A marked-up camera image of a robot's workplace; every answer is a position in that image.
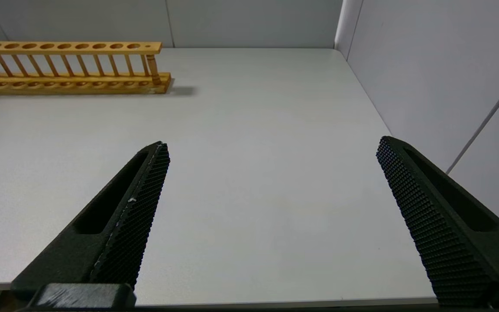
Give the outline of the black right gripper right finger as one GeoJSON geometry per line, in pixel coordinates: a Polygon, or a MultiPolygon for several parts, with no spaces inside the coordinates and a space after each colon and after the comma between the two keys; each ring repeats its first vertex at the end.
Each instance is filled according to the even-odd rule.
{"type": "Polygon", "coordinates": [[[402,140],[376,157],[439,306],[499,306],[499,217],[402,140]]]}

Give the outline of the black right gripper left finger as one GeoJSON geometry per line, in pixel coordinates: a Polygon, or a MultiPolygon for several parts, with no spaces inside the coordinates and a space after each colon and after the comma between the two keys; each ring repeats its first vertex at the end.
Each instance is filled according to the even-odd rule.
{"type": "Polygon", "coordinates": [[[50,283],[135,286],[170,164],[168,145],[135,154],[12,281],[20,300],[50,283]]]}

